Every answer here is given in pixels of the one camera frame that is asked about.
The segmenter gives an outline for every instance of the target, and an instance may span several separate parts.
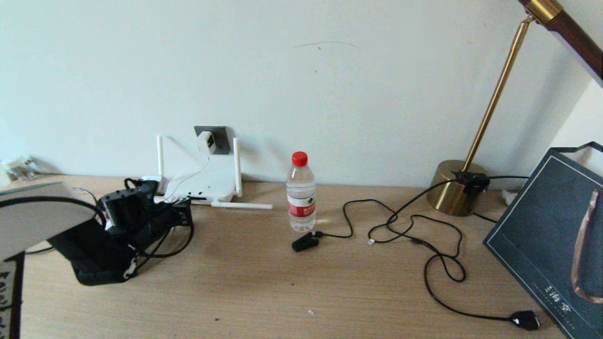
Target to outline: charging clip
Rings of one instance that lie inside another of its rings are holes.
[[[309,249],[310,247],[314,247],[318,245],[318,239],[315,238],[315,235],[312,232],[308,232],[303,237],[295,240],[291,247],[296,251],[303,251],[305,249]]]
[[[458,182],[465,186],[463,192],[472,195],[479,192],[485,192],[490,184],[490,178],[485,173],[456,172]]]

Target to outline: plastic bottle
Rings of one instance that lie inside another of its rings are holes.
[[[287,177],[287,200],[289,201],[289,223],[298,232],[308,232],[316,223],[316,184],[314,174],[308,167],[308,155],[295,152],[291,156],[293,166]]]
[[[36,178],[33,169],[31,168],[33,161],[28,157],[20,156],[16,158],[6,159],[2,161],[2,166],[6,172],[22,182],[33,180]]]

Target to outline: wooden desk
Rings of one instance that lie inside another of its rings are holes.
[[[121,178],[107,177],[46,176],[31,183],[54,181],[86,188],[97,197],[122,187]],[[420,191],[319,186],[317,229],[347,233],[341,212],[346,201],[372,197],[398,208]],[[499,200],[498,192],[489,192],[478,210],[496,218],[505,209]],[[542,323],[537,331],[464,317],[437,304],[423,283],[429,250],[402,239],[367,245],[369,228],[388,217],[374,204],[350,208],[353,238],[322,238],[318,247],[295,253],[291,242],[301,234],[288,225],[284,184],[245,183],[239,201],[273,203],[274,209],[193,206],[196,230],[190,246],[178,256],[154,259],[123,284],[85,287],[59,253],[28,256],[22,337],[563,338],[482,245],[493,227],[488,221],[444,215],[423,198],[398,224],[418,212],[458,226],[464,234],[459,259],[468,278],[454,283],[440,264],[432,264],[436,295],[478,314],[508,316],[533,309]],[[161,251],[174,250],[186,239],[188,231],[179,228]],[[456,234],[446,226],[419,221],[409,234],[442,251],[455,249]],[[389,235],[378,232],[374,237]]]

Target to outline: gift bag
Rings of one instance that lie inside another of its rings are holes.
[[[603,338],[603,147],[549,149],[484,244],[568,338]]]

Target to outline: white wall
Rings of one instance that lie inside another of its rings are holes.
[[[603,45],[603,1],[564,1]],[[156,172],[154,136],[242,139],[247,178],[426,186],[464,159],[519,22],[517,1],[0,0],[0,159]],[[475,162],[529,174],[589,76],[532,25]],[[295,47],[307,43],[339,41]],[[166,173],[194,161],[166,148]]]
[[[595,141],[603,145],[603,88],[592,80],[567,117],[551,147],[578,147]]]

